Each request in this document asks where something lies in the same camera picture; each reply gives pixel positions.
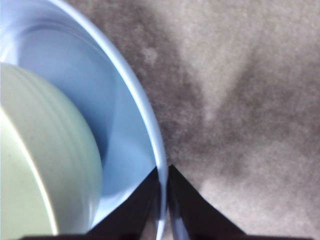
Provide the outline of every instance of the black object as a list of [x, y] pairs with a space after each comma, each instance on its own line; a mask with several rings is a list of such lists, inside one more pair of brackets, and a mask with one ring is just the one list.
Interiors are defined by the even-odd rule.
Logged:
[[168, 203], [175, 240], [307, 240], [247, 235], [210, 205], [188, 180], [169, 167]]
[[84, 235], [31, 236], [22, 240], [138, 240], [160, 191], [155, 167], [130, 197]]

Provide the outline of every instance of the ceramic bowl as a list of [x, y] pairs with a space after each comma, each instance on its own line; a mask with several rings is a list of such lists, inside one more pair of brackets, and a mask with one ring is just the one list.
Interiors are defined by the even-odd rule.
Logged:
[[102, 167], [81, 113], [56, 87], [1, 64], [1, 239], [85, 233]]
[[1, 60], [48, 79], [89, 124], [103, 165], [94, 225], [158, 168], [159, 239], [166, 217], [164, 145], [147, 96], [114, 45], [61, 0], [1, 0]]

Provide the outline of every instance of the light blue bowl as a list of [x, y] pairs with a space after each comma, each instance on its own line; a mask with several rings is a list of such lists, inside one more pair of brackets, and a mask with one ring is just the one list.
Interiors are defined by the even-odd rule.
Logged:
[[103, 164], [94, 224], [118, 207], [156, 166], [160, 239], [166, 216], [167, 162], [159, 126], [137, 77], [115, 46], [61, 0], [1, 0], [1, 61], [48, 79], [91, 127]]

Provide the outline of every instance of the gray carpet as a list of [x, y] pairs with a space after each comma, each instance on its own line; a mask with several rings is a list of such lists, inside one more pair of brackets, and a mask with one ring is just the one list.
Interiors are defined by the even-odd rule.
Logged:
[[212, 205], [249, 234], [320, 240], [319, 1], [68, 2], [132, 66], [168, 162]]

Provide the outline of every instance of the bowl rim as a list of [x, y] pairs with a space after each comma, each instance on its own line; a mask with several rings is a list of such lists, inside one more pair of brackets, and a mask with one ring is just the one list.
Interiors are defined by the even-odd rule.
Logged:
[[106, 54], [114, 67], [117, 69], [140, 112], [141, 118], [149, 136], [154, 154], [155, 165], [158, 170], [159, 182], [161, 185], [161, 206], [156, 235], [156, 239], [159, 240], [163, 234], [166, 220], [168, 165], [160, 128], [148, 97], [127, 61], [118, 51], [118, 49], [113, 45], [113, 43], [105, 36], [104, 33], [102, 33], [88, 18], [86, 18], [82, 13], [80, 13], [70, 4], [62, 0], [47, 1], [59, 7], [70, 17], [72, 17], [100, 46], [102, 51]]

